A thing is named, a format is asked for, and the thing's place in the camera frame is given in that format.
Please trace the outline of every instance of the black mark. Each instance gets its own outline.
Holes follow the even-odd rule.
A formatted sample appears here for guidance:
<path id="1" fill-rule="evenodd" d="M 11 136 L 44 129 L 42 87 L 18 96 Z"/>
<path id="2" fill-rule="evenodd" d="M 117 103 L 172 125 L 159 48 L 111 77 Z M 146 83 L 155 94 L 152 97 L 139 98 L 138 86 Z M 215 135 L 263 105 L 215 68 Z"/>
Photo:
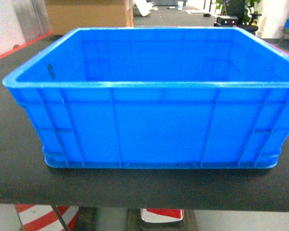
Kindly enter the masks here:
<path id="1" fill-rule="evenodd" d="M 52 77 L 53 79 L 55 79 L 55 78 L 56 78 L 56 75 L 55 75 L 54 72 L 53 72 L 53 65 L 52 65 L 52 64 L 48 64 L 47 70 L 49 71 L 49 74 L 51 75 L 51 77 Z"/>

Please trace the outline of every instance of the crate base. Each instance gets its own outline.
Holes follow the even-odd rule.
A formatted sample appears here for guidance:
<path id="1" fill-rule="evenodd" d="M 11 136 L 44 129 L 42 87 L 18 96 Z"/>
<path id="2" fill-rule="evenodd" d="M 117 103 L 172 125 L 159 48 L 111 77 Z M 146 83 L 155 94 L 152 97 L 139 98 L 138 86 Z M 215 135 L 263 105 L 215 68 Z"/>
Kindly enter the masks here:
<path id="1" fill-rule="evenodd" d="M 201 164 L 118 164 L 118 163 L 96 163 L 87 162 L 83 165 L 81 162 L 71 162 L 68 164 L 63 161 L 55 161 L 53 157 L 45 157 L 45 162 L 48 166 L 53 168 L 121 168 L 121 169 L 266 169 L 273 168 L 277 165 L 274 163 L 258 162 L 257 166 L 253 163 L 203 163 Z"/>

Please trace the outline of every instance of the cardboard box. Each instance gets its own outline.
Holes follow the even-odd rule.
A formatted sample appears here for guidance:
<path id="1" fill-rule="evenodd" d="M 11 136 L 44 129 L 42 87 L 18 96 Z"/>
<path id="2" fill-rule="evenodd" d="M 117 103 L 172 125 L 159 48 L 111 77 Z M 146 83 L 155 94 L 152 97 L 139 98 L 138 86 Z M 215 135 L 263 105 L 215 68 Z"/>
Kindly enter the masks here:
<path id="1" fill-rule="evenodd" d="M 129 0 L 45 0 L 55 35 L 77 27 L 133 26 Z"/>

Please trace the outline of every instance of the black table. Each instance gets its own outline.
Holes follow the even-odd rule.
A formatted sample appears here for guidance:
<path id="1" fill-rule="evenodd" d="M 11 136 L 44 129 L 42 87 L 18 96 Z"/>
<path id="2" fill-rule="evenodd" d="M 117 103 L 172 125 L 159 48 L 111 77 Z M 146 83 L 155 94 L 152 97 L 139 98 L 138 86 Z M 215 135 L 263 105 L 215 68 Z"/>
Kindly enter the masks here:
<path id="1" fill-rule="evenodd" d="M 2 78 L 54 41 L 0 60 L 0 203 L 289 212 L 289 137 L 264 170 L 53 169 Z"/>

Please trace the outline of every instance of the crate rim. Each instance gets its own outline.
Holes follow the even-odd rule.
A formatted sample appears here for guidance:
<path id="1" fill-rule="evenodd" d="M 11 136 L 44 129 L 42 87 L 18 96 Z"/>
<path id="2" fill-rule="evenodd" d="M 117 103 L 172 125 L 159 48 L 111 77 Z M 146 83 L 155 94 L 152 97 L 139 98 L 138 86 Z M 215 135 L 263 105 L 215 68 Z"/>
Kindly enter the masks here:
<path id="1" fill-rule="evenodd" d="M 171 88 L 171 89 L 215 89 L 215 88 L 288 88 L 289 82 L 260 82 L 260 81 L 230 81 L 230 82 L 216 82 L 216 81 L 97 81 L 97 82 L 20 82 L 17 81 L 17 78 L 21 76 L 27 69 L 29 69 L 34 63 L 40 61 L 44 56 L 49 54 L 54 48 L 65 42 L 68 38 L 73 36 L 75 33 L 79 31 L 86 30 L 176 30 L 176 29 L 186 29 L 186 30 L 195 30 L 195 29 L 207 29 L 207 30 L 236 30 L 255 42 L 263 45 L 276 55 L 280 56 L 283 59 L 286 59 L 289 62 L 289 55 L 284 52 L 276 49 L 269 43 L 263 41 L 262 39 L 252 35 L 251 33 L 237 27 L 233 28 L 223 28 L 223 27 L 83 27 L 76 28 L 68 32 L 66 35 L 53 42 L 47 48 L 43 49 L 41 52 L 30 58 L 28 61 L 20 65 L 17 69 L 13 70 L 10 74 L 8 74 L 3 80 L 2 83 L 5 87 L 11 89 L 111 89 L 111 88 L 130 88 L 130 89 L 163 89 L 163 88 Z"/>

